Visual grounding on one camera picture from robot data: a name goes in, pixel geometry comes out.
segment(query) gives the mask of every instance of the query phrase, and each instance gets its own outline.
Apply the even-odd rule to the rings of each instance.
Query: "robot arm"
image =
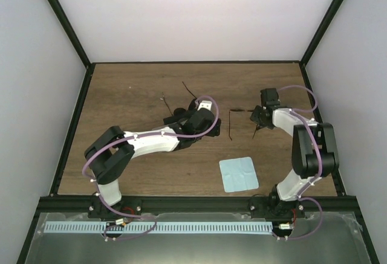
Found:
[[[90,159],[107,144],[128,138],[124,143],[114,146],[114,153],[106,150],[90,164],[105,202],[112,206],[121,200],[118,178],[133,158],[154,152],[185,149],[200,140],[201,137],[181,138],[178,135],[195,135],[208,130],[215,119],[211,107],[211,101],[202,101],[197,109],[192,104],[188,111],[179,108],[173,116],[164,119],[164,127],[146,132],[135,133],[122,131],[118,126],[110,127],[85,151],[85,158]],[[218,119],[215,127],[206,136],[218,136],[220,125],[221,120]]]
[[[301,119],[295,116],[290,108],[281,106],[277,90],[274,88],[261,91],[261,103],[262,106],[256,106],[250,117],[257,123],[257,130],[278,127],[293,137],[291,152],[293,169],[270,193],[274,211],[279,213],[282,208],[287,209],[289,206],[284,202],[297,201],[307,188],[337,169],[339,157],[332,125],[302,117],[312,131],[322,158],[322,173],[316,176],[319,163],[311,138]]]

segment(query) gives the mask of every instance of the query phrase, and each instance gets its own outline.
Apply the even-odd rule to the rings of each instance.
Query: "wooden tabletop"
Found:
[[[193,99],[182,81],[196,95],[212,96],[220,107],[221,135],[204,137],[190,148],[153,153],[130,161],[119,179],[124,195],[247,196],[267,195],[291,170],[291,136],[283,130],[259,130],[248,112],[260,104],[264,88],[303,85],[298,64],[263,63],[128,63],[97,65],[60,183],[60,194],[91,194],[95,188],[81,174],[84,151],[107,128],[146,131],[163,125],[172,109],[187,108]],[[289,89],[281,102],[294,108],[310,108],[307,93]],[[244,192],[224,191],[219,161],[252,158],[259,188]],[[336,195],[330,177],[322,179],[305,195]]]

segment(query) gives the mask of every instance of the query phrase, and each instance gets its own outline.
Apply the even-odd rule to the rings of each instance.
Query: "white wall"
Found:
[[[0,0],[0,262],[48,194],[83,67],[46,0]]]
[[[340,173],[387,263],[387,0],[345,0],[307,65]]]
[[[92,62],[301,59],[332,0],[59,0]]]

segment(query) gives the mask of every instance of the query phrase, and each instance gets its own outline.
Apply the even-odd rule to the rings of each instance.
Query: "red wire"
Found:
[[[134,214],[134,210],[133,210],[131,207],[123,207],[122,210],[123,210],[123,211],[130,211],[131,214]],[[129,219],[129,222],[128,222],[127,224],[131,223],[132,221],[133,221],[133,218],[131,217],[131,218]]]
[[[293,228],[296,226],[296,219],[297,219],[297,214],[296,214],[296,209],[292,208],[291,211],[293,212],[294,220],[293,220]]]

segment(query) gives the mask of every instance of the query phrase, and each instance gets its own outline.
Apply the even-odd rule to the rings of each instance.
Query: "black metal frame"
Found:
[[[74,110],[73,117],[71,119],[70,128],[67,133],[63,151],[60,156],[56,174],[53,180],[53,184],[50,189],[50,196],[42,197],[37,205],[35,215],[32,219],[30,229],[22,247],[18,263],[24,263],[28,250],[33,238],[33,234],[36,229],[37,221],[41,213],[89,213],[89,206],[95,200],[94,196],[67,196],[58,195],[57,191],[59,188],[60,181],[62,179],[63,170],[70,152],[71,144],[74,139],[77,124],[82,112],[83,104],[86,99],[88,88],[93,76],[95,63],[91,63],[84,51],[80,41],[78,40],[67,16],[60,6],[58,0],[48,0],[52,9],[54,10],[58,20],[63,26],[66,34],[68,35],[73,47],[77,51],[80,59],[86,67],[85,78],[82,83],[79,98]],[[321,41],[324,33],[326,32],[329,24],[333,20],[334,15],[338,11],[343,0],[333,0],[327,13],[325,14],[322,22],[320,23],[316,34],[310,42],[303,58],[301,61],[290,60],[290,61],[228,61],[228,62],[147,62],[147,63],[298,63],[301,69],[301,74],[304,79],[305,86],[311,89],[310,81],[307,76],[305,69],[306,64],[309,62],[314,51],[316,50],[319,42]],[[311,104],[314,104],[312,96],[309,96]],[[314,112],[314,116],[318,121],[322,122],[321,114],[318,108]],[[354,196],[347,196],[343,186],[340,173],[334,172],[332,174],[333,182],[337,191],[335,197],[323,196],[314,197],[321,204],[324,211],[352,211],[356,215],[356,219],[359,224],[362,225],[362,237],[366,244],[369,257],[372,263],[379,263],[375,249],[373,247],[371,238],[368,234],[367,227],[365,225],[362,213],[360,211],[357,199]],[[132,201],[141,205],[141,212],[148,213],[165,213],[165,212],[214,212],[214,211],[226,211],[226,212],[251,212],[252,217],[255,216],[253,211],[249,209],[249,203],[256,199],[251,197],[155,197],[155,196],[124,196],[124,201]],[[303,202],[304,211],[317,211],[317,208],[313,203]]]

